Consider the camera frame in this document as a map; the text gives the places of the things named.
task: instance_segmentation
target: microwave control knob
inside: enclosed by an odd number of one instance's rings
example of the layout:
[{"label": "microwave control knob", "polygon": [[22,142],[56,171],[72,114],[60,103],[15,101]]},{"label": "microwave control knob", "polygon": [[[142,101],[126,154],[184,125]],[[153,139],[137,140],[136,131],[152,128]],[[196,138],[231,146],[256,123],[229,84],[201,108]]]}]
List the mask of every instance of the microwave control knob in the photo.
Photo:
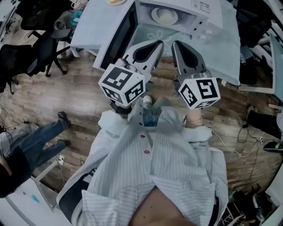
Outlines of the microwave control knob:
[{"label": "microwave control knob", "polygon": [[204,41],[207,39],[207,37],[206,37],[204,34],[201,34],[199,38],[200,38],[201,40],[204,40]]},{"label": "microwave control knob", "polygon": [[206,33],[207,35],[212,35],[212,30],[206,30],[205,33]]}]

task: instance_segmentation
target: table leg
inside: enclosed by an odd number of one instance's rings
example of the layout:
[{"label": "table leg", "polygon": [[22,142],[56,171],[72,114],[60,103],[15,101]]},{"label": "table leg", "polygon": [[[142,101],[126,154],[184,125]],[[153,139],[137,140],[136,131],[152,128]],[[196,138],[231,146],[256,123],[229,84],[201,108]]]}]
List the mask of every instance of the table leg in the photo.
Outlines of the table leg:
[{"label": "table leg", "polygon": [[248,92],[258,92],[264,94],[274,94],[274,90],[272,88],[263,88],[263,87],[238,87],[240,91],[248,91]]},{"label": "table leg", "polygon": [[277,105],[274,105],[274,104],[269,104],[268,106],[269,106],[270,108],[274,108],[274,109],[283,111],[283,107],[280,107],[280,106],[277,106]]},{"label": "table leg", "polygon": [[76,50],[76,47],[70,46],[70,49],[75,57],[80,57],[79,53]]}]

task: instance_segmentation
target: person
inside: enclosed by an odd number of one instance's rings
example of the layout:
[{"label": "person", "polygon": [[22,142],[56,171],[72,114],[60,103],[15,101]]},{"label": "person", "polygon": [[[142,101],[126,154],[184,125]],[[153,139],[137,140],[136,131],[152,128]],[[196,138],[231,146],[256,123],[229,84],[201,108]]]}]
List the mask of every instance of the person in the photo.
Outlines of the person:
[{"label": "person", "polygon": [[259,114],[254,106],[249,106],[247,110],[246,122],[261,131],[270,134],[280,140],[283,139],[283,114],[274,115]]},{"label": "person", "polygon": [[59,140],[46,149],[44,145],[71,127],[65,112],[58,113],[58,121],[36,128],[33,124],[1,133],[0,198],[13,193],[31,177],[32,172],[70,145],[68,140]]},{"label": "person", "polygon": [[224,154],[209,148],[200,109],[183,121],[167,98],[152,105],[150,96],[137,100],[128,119],[103,112],[86,162],[57,203],[95,169],[77,225],[214,225],[228,203]]}]

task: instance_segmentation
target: plate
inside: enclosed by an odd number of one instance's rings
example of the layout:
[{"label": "plate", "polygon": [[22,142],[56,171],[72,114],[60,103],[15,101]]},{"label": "plate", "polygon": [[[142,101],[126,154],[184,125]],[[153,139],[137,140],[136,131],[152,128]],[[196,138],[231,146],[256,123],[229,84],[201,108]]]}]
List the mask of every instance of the plate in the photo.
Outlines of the plate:
[{"label": "plate", "polygon": [[107,3],[108,3],[109,5],[119,5],[119,4],[124,3],[124,2],[127,1],[127,0],[120,0],[119,2],[116,2],[116,3],[110,3],[110,0],[106,0],[106,1],[107,1]]},{"label": "plate", "polygon": [[156,23],[167,26],[178,21],[178,14],[172,9],[154,8],[151,11],[151,16]]}]

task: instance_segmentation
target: white shirt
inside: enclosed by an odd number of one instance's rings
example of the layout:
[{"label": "white shirt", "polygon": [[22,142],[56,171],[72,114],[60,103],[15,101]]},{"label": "white shirt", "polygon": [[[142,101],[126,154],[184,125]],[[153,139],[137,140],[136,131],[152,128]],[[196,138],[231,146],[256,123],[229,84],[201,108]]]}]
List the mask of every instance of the white shirt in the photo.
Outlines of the white shirt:
[{"label": "white shirt", "polygon": [[83,225],[127,226],[155,186],[184,218],[198,226],[208,225],[217,196],[219,221],[228,203],[223,153],[209,149],[209,128],[184,128],[177,110],[162,109],[153,145],[143,126],[141,98],[128,121],[111,111],[102,114],[102,129],[87,161],[57,198],[59,201],[78,178],[97,167],[88,190],[82,191]]}]

